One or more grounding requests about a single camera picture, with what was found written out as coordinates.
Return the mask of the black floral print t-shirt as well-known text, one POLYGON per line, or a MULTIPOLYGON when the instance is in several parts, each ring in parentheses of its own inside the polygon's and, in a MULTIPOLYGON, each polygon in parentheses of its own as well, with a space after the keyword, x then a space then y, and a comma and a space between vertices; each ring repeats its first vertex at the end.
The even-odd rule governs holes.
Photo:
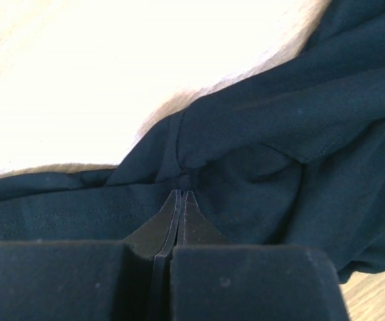
POLYGON ((159 121, 115 169, 0 179, 0 241, 123 239, 174 189, 232 243, 385 271, 385 1, 332 1, 301 54, 159 121))

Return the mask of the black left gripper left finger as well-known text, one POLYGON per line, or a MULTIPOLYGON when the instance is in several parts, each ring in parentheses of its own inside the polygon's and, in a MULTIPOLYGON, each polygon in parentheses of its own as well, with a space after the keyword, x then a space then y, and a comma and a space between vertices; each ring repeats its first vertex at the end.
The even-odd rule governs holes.
POLYGON ((159 212, 123 239, 134 254, 145 259, 166 255, 175 244, 182 194, 173 190, 159 212))

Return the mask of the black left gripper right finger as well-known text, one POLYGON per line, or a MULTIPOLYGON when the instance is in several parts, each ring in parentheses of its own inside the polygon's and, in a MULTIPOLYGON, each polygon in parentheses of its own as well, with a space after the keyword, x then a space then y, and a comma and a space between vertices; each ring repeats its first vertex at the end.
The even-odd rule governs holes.
POLYGON ((225 236, 200 211, 195 194, 192 191, 186 191, 181 199, 177 245, 228 244, 230 242, 225 236))

